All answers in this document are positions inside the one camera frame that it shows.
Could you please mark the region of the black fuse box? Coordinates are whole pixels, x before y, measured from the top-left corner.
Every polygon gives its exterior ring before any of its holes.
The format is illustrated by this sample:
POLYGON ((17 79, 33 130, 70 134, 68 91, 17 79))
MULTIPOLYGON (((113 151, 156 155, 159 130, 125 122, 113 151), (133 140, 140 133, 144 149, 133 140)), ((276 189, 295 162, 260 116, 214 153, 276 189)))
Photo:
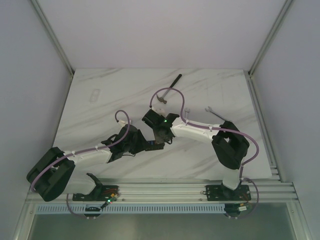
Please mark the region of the black fuse box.
POLYGON ((157 143, 155 140, 147 141, 147 145, 145 147, 145 151, 157 151, 163 150, 165 147, 165 143, 157 143))

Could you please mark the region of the clear plastic fuse box cover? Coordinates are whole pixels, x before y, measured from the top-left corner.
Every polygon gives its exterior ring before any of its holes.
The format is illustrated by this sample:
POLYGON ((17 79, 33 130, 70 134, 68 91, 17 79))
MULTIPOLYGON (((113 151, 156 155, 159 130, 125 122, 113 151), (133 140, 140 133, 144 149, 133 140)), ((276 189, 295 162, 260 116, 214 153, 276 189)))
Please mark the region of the clear plastic fuse box cover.
POLYGON ((91 95, 89 97, 89 102, 90 103, 96 103, 100 97, 100 93, 101 93, 101 90, 100 89, 94 89, 92 92, 91 92, 91 95))

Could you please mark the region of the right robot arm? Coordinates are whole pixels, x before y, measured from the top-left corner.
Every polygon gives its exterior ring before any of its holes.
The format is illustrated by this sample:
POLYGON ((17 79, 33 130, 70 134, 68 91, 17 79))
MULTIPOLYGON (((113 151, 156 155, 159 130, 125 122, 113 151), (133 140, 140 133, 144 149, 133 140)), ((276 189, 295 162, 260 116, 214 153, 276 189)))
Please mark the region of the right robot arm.
POLYGON ((142 118, 153 131, 158 143, 171 144, 173 138, 189 138, 211 144, 220 164, 224 166, 222 183, 218 194, 226 200, 233 200, 239 194, 241 185, 241 163, 250 146, 246 138, 230 121, 222 125, 205 125, 189 122, 175 113, 166 117, 150 109, 142 118))

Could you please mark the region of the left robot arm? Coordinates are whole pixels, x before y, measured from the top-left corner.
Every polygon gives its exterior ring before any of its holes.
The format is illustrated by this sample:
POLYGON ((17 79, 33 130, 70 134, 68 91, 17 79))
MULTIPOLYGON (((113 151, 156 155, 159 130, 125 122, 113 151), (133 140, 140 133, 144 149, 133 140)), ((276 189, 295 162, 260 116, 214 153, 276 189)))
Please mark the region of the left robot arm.
POLYGON ((123 156, 134 157, 155 146, 133 125, 125 125, 118 134, 87 151, 63 151, 50 148, 26 175, 30 188, 50 202, 62 194, 79 195, 88 201, 102 198, 103 184, 98 175, 104 167, 123 156))

